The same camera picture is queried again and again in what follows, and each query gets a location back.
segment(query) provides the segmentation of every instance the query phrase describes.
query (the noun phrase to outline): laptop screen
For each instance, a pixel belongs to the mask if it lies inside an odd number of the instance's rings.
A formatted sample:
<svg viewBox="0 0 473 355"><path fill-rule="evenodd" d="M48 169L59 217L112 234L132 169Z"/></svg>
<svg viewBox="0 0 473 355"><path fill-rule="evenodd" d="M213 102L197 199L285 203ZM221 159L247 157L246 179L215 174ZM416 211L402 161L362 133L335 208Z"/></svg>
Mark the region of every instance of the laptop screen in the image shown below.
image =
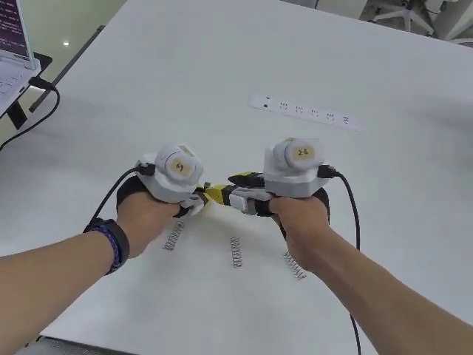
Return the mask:
<svg viewBox="0 0 473 355"><path fill-rule="evenodd" d="M28 57L27 40L16 0L0 0L0 50Z"/></svg>

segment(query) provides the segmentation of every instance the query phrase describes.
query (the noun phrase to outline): purple wristband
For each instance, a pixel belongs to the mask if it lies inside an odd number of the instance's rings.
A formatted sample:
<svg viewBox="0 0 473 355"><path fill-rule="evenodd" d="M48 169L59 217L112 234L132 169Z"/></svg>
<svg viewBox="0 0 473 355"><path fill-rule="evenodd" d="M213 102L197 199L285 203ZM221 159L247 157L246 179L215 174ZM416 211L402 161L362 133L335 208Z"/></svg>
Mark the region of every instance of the purple wristband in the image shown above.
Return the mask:
<svg viewBox="0 0 473 355"><path fill-rule="evenodd" d="M106 273L106 275L111 274L112 272L117 271L120 266L121 266L121 253L120 253L120 248L118 246L118 241L115 238L115 236L110 233L110 231L107 229L105 226L95 226L90 229L90 231L98 231L101 234L106 236L106 239L109 240L110 244L112 244L113 248L113 264L110 266L109 272Z"/></svg>

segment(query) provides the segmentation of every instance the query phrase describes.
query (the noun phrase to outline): black wire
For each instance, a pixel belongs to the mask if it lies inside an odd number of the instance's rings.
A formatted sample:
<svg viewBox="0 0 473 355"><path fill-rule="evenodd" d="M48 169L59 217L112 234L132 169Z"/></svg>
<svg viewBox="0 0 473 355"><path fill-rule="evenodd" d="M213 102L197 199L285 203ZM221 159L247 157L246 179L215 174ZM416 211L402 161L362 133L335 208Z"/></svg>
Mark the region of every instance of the black wire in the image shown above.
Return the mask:
<svg viewBox="0 0 473 355"><path fill-rule="evenodd" d="M105 206L110 196L112 196L112 194L115 192L117 187L122 183L122 181L125 180L126 177L130 175L131 173L137 172L138 169L140 169L140 166L135 166L134 168L128 169L118 178L118 180L113 184L112 188L106 193L101 204L98 205L97 210L95 211L94 215L90 219L90 222L87 224L87 227L90 226L94 222L94 220L98 217L98 215L102 212L102 208Z"/></svg>
<svg viewBox="0 0 473 355"><path fill-rule="evenodd" d="M13 137L7 139L1 146L0 146L0 152L3 150L3 148L8 145L9 143L11 143L12 141L14 141L16 138L20 138L22 135L28 133L29 131L31 131L32 129L35 129L37 126L39 126L40 124L42 124L43 122L45 122L45 120L47 120L49 117L51 117L54 112L56 112L56 110L58 109L59 107L59 104L61 103L61 94L59 93L58 89L56 89L55 87L54 88L51 88L52 91L54 91L56 93L56 103L54 105L54 107L52 108L52 110L50 111L50 113L48 113L47 115L45 115L41 120L39 120L38 122L36 122L35 124L33 124L32 126L26 128L24 131L21 131L20 133L17 133L16 135L14 135Z"/></svg>
<svg viewBox="0 0 473 355"><path fill-rule="evenodd" d="M336 172L335 176L339 177L345 187L347 188L348 197L350 198L350 203L352 205L353 217L355 218L355 230L356 230L356 248L360 250L361 241L360 241L360 218L358 216L358 209L356 208L355 198L353 197L353 191L348 183L347 178L340 172Z"/></svg>
<svg viewBox="0 0 473 355"><path fill-rule="evenodd" d="M353 197L352 188L350 187L350 184L348 183L348 180L346 179L346 177L342 173L335 172L335 176L339 177L341 179L341 181L343 181L343 184L345 185L345 187L347 188L348 197L350 198L350 203L352 205L353 217L355 218L356 249L360 250L360 247L361 247L360 219L359 219L359 216L358 216L358 209L356 208L355 198ZM358 355L361 355L360 334L358 332L358 326L356 325L355 318L353 318L353 316L351 314L350 314L350 320L352 322L353 332L355 333L356 349L358 351Z"/></svg>

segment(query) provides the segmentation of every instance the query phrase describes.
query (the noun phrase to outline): metal spring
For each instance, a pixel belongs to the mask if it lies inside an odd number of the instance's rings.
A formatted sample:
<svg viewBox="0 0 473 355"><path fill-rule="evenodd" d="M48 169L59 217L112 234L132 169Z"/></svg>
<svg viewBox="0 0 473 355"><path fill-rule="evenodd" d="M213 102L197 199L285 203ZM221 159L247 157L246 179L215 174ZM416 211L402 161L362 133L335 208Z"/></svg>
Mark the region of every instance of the metal spring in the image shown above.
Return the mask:
<svg viewBox="0 0 473 355"><path fill-rule="evenodd" d="M294 260L293 256L289 254L289 251L286 251L282 257L297 280L302 280L307 277L305 270L299 266L299 264Z"/></svg>
<svg viewBox="0 0 473 355"><path fill-rule="evenodd" d="M234 268L241 268L243 266L242 249L240 248L239 238L230 238L231 260L234 263Z"/></svg>
<svg viewBox="0 0 473 355"><path fill-rule="evenodd" d="M179 236L185 226L186 225L182 223L181 221L176 222L176 224L174 225L174 228L172 229L171 233L168 236L168 240L166 241L166 244L163 246L163 249L169 250L169 251L174 250L174 248L176 247L177 240L179 239Z"/></svg>

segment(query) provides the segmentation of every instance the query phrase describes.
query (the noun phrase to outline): white power strip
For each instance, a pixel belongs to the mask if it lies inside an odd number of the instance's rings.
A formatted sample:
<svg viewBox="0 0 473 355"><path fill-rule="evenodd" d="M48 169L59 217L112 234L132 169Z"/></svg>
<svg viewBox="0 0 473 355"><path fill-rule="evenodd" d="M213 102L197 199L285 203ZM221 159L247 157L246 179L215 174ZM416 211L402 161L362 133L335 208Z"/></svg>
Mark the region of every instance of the white power strip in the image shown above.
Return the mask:
<svg viewBox="0 0 473 355"><path fill-rule="evenodd" d="M301 118L302 120L316 122L318 124L329 124L357 132L361 131L361 125L356 118L341 115L333 111L317 109L313 106L294 104L288 100L276 98L271 95L251 96L250 106L255 109L282 113L286 116Z"/></svg>

